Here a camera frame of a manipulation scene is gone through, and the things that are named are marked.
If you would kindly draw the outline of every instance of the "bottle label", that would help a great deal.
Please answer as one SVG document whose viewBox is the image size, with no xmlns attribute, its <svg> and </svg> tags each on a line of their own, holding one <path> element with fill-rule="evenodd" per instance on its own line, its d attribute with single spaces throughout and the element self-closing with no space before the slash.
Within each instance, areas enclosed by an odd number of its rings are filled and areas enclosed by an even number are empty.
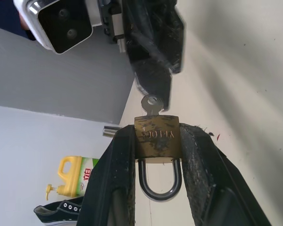
<svg viewBox="0 0 283 226">
<path fill-rule="evenodd" d="M 85 194 L 89 177 L 94 166 L 98 163 L 98 159 L 83 158 L 80 170 L 79 181 L 76 188 L 76 194 L 83 196 Z"/>
</svg>

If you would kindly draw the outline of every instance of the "bottle handle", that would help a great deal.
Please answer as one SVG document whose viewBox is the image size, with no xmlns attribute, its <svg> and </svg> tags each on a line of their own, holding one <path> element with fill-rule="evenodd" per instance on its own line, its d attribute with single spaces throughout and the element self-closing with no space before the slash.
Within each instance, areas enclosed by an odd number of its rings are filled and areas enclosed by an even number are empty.
<svg viewBox="0 0 283 226">
<path fill-rule="evenodd" d="M 60 162 L 60 165 L 58 166 L 58 175 L 62 178 L 62 180 L 64 180 L 64 182 L 67 181 L 67 177 L 68 177 L 68 173 L 64 173 L 64 165 L 66 162 L 72 162 L 73 160 L 73 156 L 67 156 L 65 158 L 63 158 Z"/>
</svg>

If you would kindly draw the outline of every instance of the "camera lens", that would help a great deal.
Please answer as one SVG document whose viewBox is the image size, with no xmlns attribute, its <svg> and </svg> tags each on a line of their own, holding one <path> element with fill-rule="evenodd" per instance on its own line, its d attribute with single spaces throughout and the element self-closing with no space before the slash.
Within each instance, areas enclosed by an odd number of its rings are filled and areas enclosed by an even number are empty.
<svg viewBox="0 0 283 226">
<path fill-rule="evenodd" d="M 69 18 L 69 11 L 65 8 L 61 9 L 58 13 L 58 17 L 60 20 L 67 20 Z"/>
<path fill-rule="evenodd" d="M 76 32 L 76 29 L 70 29 L 68 32 L 67 32 L 67 37 L 69 39 L 75 39 L 77 36 L 77 32 Z"/>
</svg>

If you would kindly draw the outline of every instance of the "padlock body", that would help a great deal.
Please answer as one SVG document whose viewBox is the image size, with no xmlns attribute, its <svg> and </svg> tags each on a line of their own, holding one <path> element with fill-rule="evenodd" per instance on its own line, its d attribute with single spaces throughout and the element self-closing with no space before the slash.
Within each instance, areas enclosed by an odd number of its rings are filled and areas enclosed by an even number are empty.
<svg viewBox="0 0 283 226">
<path fill-rule="evenodd" d="M 171 115 L 147 115 L 134 119 L 136 159 L 147 163 L 171 162 L 182 157 L 179 118 Z"/>
</svg>

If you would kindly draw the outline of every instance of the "key head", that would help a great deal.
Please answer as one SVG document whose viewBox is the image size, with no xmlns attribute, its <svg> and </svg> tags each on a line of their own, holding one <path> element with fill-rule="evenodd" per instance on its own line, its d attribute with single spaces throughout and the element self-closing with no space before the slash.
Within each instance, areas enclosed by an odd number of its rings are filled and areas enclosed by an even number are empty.
<svg viewBox="0 0 283 226">
<path fill-rule="evenodd" d="M 164 107 L 162 99 L 154 95 L 144 96 L 144 98 L 141 100 L 141 104 L 147 115 L 158 115 Z"/>
</svg>

